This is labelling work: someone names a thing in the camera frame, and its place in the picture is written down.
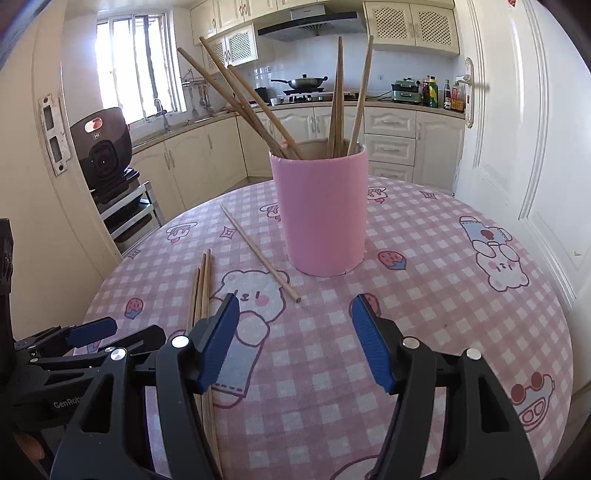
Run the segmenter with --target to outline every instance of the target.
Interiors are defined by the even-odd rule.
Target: ceiling
[[[203,0],[70,0],[66,19],[97,12],[118,15],[138,9],[192,8],[201,1]]]

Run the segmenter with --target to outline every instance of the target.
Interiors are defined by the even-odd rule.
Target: bottle
[[[429,78],[429,106],[431,108],[438,108],[439,107],[439,87],[437,87],[437,82],[435,77]]]
[[[449,80],[445,81],[445,91],[443,94],[443,108],[445,110],[452,109],[452,91],[450,90],[450,87],[449,87]]]
[[[429,92],[429,80],[431,77],[427,77],[423,82],[423,105],[429,106],[430,92]]]

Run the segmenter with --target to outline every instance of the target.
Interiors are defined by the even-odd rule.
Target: round table
[[[302,295],[300,304],[266,272],[222,202]],[[153,323],[168,338],[184,332],[196,268],[212,249],[211,312],[226,293],[241,306],[213,386],[225,479],[357,480],[371,469],[396,398],[375,384],[356,337],[349,304],[359,293],[435,351],[478,348],[545,474],[566,425],[573,357],[554,292],[509,232],[452,197],[376,177],[369,178],[365,259],[352,272],[317,278],[297,271],[281,232],[273,181],[213,199],[135,248],[86,316],[112,316],[118,337]],[[445,408],[439,390],[423,474],[437,466]],[[148,408],[157,432],[153,398]],[[166,472],[162,445],[156,440],[152,448]]]

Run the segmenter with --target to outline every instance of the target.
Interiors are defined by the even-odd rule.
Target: white cabinet door
[[[227,64],[226,58],[226,40],[224,37],[216,38],[215,40],[209,40],[209,46],[211,46],[213,52],[217,55],[217,57],[222,61],[223,64]],[[205,68],[209,73],[216,73],[219,70],[217,69],[216,63],[207,53],[205,48],[203,49],[203,60],[205,62]]]
[[[191,27],[193,42],[199,45],[199,37],[209,38],[217,33],[217,21],[213,0],[207,0],[191,10]]]
[[[417,136],[417,113],[400,108],[366,107],[365,133],[394,135],[395,137],[415,138]]]
[[[277,0],[242,0],[244,20],[254,20],[277,11]]]
[[[365,135],[369,160],[402,165],[414,165],[416,140],[413,138]]]
[[[363,8],[375,47],[416,45],[409,4],[365,2]]]
[[[227,63],[230,65],[242,65],[258,58],[256,52],[256,40],[254,26],[247,25],[226,35]]]
[[[244,22],[242,18],[241,0],[216,0],[217,4],[217,31],[221,32],[235,27]]]
[[[332,107],[330,106],[316,106],[314,107],[314,114],[316,116],[316,137],[317,138],[328,138],[330,132],[330,114]],[[355,122],[355,113],[357,107],[346,106],[345,107],[345,138],[348,140],[353,131],[353,123]],[[359,127],[358,140],[360,144],[364,145],[365,139],[363,134],[363,118],[361,119],[361,125]]]
[[[204,129],[207,140],[201,148],[209,146],[211,150],[209,170],[214,191],[210,198],[214,198],[244,180],[246,167],[236,118],[220,120]]]
[[[267,131],[274,134],[272,123],[264,113],[259,113],[258,118]],[[238,117],[238,132],[246,164],[246,173],[249,177],[272,177],[271,162],[269,161],[269,146],[257,134],[243,117]]]
[[[369,162],[369,174],[375,177],[403,180],[413,180],[413,168],[408,165],[396,165],[394,163],[383,163],[380,161]]]
[[[460,118],[426,112],[417,112],[417,123],[413,183],[452,193],[466,123]]]
[[[279,10],[286,8],[301,7],[302,5],[315,4],[317,0],[277,0]]]
[[[316,119],[314,118],[314,108],[287,108],[275,110],[273,112],[279,121],[285,125],[285,129],[290,133],[296,142],[311,140],[316,138]],[[278,142],[284,142],[285,138],[278,131],[275,131],[275,139]]]
[[[131,157],[131,167],[139,171],[140,182],[150,181],[152,184],[165,222],[184,212],[164,142],[136,153]]]
[[[208,165],[209,149],[203,127],[165,141],[168,159],[186,210],[209,200],[214,194]]]
[[[447,52],[453,56],[460,53],[453,10],[426,5],[411,5],[410,10],[417,47]]]

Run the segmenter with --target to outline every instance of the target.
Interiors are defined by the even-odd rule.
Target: pink cylindrical container
[[[325,158],[326,144],[299,143],[313,160],[271,155],[289,261],[318,277],[345,274],[363,261],[367,218],[367,150],[358,145],[354,155]]]

